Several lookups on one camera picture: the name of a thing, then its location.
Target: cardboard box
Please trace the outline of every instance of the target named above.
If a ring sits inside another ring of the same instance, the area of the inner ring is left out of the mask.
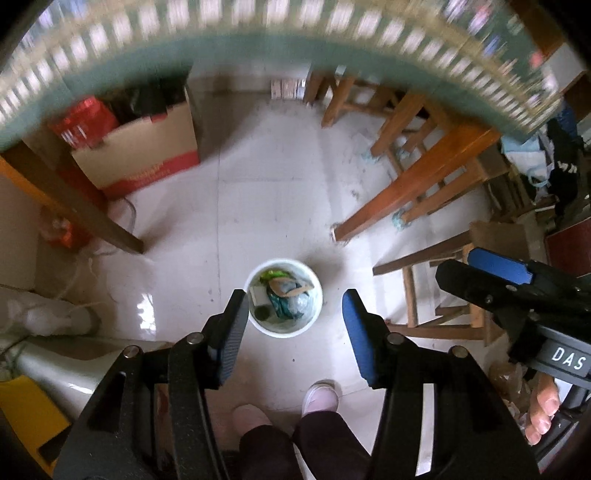
[[[124,197],[199,164],[188,103],[174,105],[163,118],[141,118],[109,133],[95,148],[72,156],[109,200]]]

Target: person's leg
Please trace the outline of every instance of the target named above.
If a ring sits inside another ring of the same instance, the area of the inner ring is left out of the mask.
[[[260,409],[238,407],[232,420],[241,436],[242,480],[303,480],[289,435],[275,428]]]
[[[363,480],[371,457],[336,412],[338,406],[331,386],[313,385],[293,440],[316,480]]]

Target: dark pants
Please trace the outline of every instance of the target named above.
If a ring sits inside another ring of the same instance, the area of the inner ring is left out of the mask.
[[[343,420],[332,411],[303,417],[293,436],[316,480],[363,480],[369,454]],[[281,430],[263,425],[240,440],[242,480],[303,480],[292,439]]]

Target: yellow object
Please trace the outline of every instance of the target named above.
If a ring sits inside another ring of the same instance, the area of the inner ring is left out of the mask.
[[[28,377],[0,382],[0,409],[27,452],[48,475],[56,460],[48,463],[39,448],[70,426],[51,399]]]

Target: person's foot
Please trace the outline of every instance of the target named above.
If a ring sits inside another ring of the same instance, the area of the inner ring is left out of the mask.
[[[261,425],[273,425],[269,417],[254,405],[242,405],[234,409],[232,412],[232,423],[240,436]]]
[[[328,383],[312,385],[306,392],[301,406],[301,416],[313,411],[336,411],[339,406],[339,396]]]

